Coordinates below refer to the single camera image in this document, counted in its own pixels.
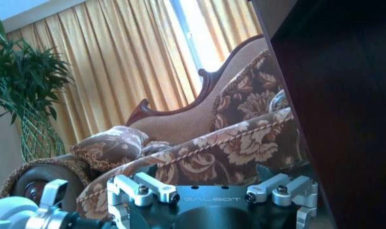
decorative throw pillow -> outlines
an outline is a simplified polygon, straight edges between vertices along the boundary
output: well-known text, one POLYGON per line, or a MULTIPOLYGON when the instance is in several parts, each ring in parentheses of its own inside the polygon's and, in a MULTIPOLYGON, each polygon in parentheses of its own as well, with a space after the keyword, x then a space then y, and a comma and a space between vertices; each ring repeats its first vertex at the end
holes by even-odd
POLYGON ((105 172, 142 157, 142 146, 149 136, 126 126, 116 126, 81 141, 72 153, 91 168, 105 172))

metal clamp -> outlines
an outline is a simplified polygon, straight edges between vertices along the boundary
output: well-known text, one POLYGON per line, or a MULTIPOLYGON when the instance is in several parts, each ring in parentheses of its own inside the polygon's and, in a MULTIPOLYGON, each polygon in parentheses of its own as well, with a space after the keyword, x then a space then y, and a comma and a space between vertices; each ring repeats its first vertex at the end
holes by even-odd
POLYGON ((59 206, 64 199, 68 181, 56 179, 49 182, 43 191, 40 207, 27 222, 27 229, 60 228, 68 212, 59 206))
POLYGON ((286 174, 278 174, 258 185, 248 187, 245 200, 249 203, 264 203, 272 191, 280 186, 290 182, 290 177, 286 174))
POLYGON ((180 201, 180 195, 174 185, 166 185, 145 173, 137 173, 133 180, 149 187, 162 203, 176 204, 180 201))
POLYGON ((108 212, 112 214, 118 229, 130 228, 129 202, 144 207, 153 203, 152 190, 137 184, 129 177, 118 175, 108 180, 108 212))
POLYGON ((272 192, 276 205, 290 206, 292 201, 301 206, 297 212, 297 229, 309 227, 311 217, 317 216, 318 184, 305 176, 300 176, 289 184, 280 185, 272 192))

sofa armrest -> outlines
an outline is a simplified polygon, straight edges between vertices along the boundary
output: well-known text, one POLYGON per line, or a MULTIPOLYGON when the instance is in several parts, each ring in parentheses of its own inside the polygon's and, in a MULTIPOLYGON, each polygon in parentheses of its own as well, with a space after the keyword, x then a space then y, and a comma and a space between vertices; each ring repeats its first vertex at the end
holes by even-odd
POLYGON ((25 163, 9 175, 1 188, 0 198, 23 196, 39 204, 45 184, 55 179, 64 179, 69 185, 63 200, 63 209, 75 211, 75 200, 97 175, 89 165, 73 155, 35 160, 25 163))
POLYGON ((258 181, 257 164, 286 171, 298 167, 298 132, 290 108, 262 115, 160 151, 107 172, 77 198, 87 218, 107 219, 107 181, 157 164, 156 178, 173 185, 250 184, 258 181))

curtain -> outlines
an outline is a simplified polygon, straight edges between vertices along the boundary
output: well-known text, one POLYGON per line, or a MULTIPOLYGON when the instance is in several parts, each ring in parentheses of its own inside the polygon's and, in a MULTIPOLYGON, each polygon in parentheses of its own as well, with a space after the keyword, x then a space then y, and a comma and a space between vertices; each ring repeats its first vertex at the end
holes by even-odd
POLYGON ((124 125, 138 102, 174 110, 200 93, 200 78, 166 0, 89 0, 9 33, 56 47, 75 86, 56 104, 65 146, 124 125))
POLYGON ((224 61, 232 50, 250 37, 262 34, 252 1, 196 0, 224 61))

bamboo plant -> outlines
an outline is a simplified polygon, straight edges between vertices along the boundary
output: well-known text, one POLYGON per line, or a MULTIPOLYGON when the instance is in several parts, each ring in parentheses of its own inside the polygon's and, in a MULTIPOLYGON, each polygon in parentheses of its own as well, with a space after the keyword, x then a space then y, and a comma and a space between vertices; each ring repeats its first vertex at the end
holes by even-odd
POLYGON ((21 127, 24 161, 65 153, 49 118, 57 120, 53 103, 57 93, 73 79, 53 48, 32 48, 23 39, 7 38, 0 21, 0 106, 21 127))

